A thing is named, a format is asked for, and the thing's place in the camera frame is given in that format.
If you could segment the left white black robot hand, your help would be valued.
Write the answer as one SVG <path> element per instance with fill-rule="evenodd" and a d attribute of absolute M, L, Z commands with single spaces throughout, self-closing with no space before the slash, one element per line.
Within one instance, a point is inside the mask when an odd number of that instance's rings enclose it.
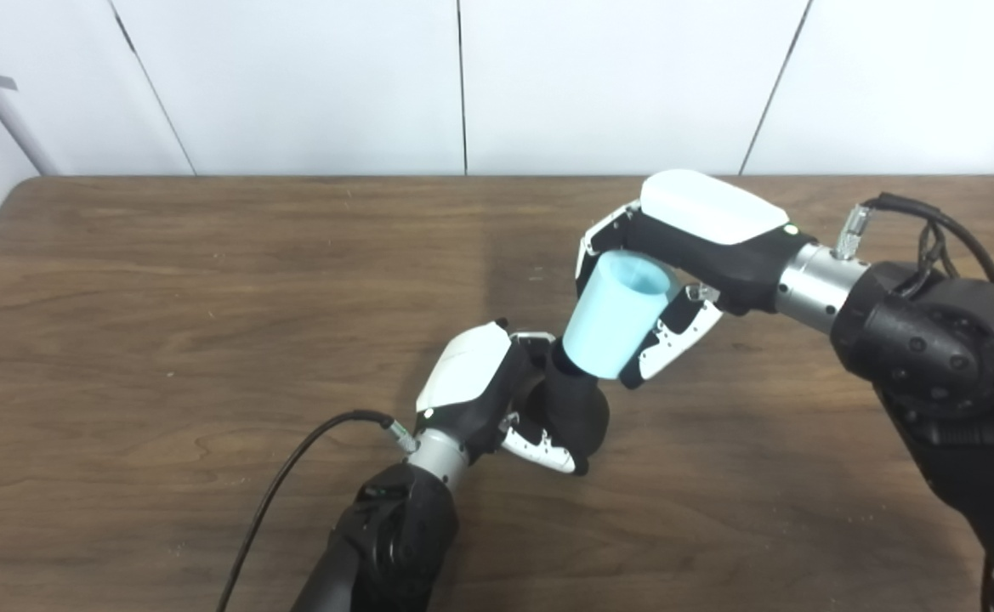
<path fill-rule="evenodd" d="M 467 468 L 499 450 L 556 473 L 586 475 L 586 458 L 556 440 L 540 408 L 517 399 L 555 342 L 543 331 L 509 332 L 504 319 L 458 333 L 416 400 L 417 448 L 408 464 L 451 490 Z"/>

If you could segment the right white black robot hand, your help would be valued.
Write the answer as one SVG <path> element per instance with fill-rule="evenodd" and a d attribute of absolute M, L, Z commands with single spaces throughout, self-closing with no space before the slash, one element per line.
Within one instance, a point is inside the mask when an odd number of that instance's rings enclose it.
<path fill-rule="evenodd" d="M 783 209 L 722 179 L 653 174 L 583 233 L 564 354 L 594 378 L 640 387 L 724 315 L 774 313 L 785 268 L 812 241 Z"/>

